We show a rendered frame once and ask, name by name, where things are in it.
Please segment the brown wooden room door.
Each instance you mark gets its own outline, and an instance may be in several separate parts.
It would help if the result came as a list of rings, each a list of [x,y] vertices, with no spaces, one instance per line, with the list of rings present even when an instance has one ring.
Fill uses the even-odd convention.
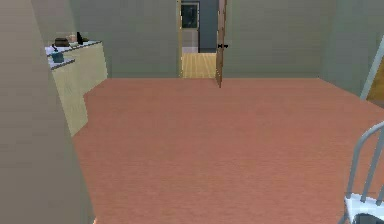
[[[217,28],[217,45],[224,44],[225,41],[225,14],[226,0],[218,0],[218,28]],[[222,84],[222,69],[223,69],[223,54],[224,48],[216,48],[216,81],[221,88]]]

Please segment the dark framed window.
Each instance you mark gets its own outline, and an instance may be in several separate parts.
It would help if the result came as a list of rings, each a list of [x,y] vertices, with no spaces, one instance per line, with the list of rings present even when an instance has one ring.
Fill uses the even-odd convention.
[[[198,9],[199,7],[197,3],[183,3],[181,5],[183,28],[198,28]]]

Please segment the cream kitchen counter cabinet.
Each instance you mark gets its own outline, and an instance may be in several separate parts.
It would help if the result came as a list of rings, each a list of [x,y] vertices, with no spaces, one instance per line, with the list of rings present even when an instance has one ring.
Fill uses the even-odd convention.
[[[101,41],[88,41],[71,47],[45,48],[48,63],[58,90],[71,136],[87,122],[84,95],[107,79],[108,72]],[[51,55],[61,52],[62,63],[54,63]]]

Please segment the grey metal chair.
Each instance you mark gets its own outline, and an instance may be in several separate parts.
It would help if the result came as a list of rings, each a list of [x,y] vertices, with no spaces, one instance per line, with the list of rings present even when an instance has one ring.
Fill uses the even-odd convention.
[[[361,193],[354,193],[353,186],[357,172],[360,153],[369,137],[378,132],[378,139],[373,152],[367,177]],[[384,121],[373,125],[357,141],[349,172],[346,192],[344,194],[344,212],[337,224],[384,224],[384,184],[375,198],[369,197],[373,177],[384,150]]]

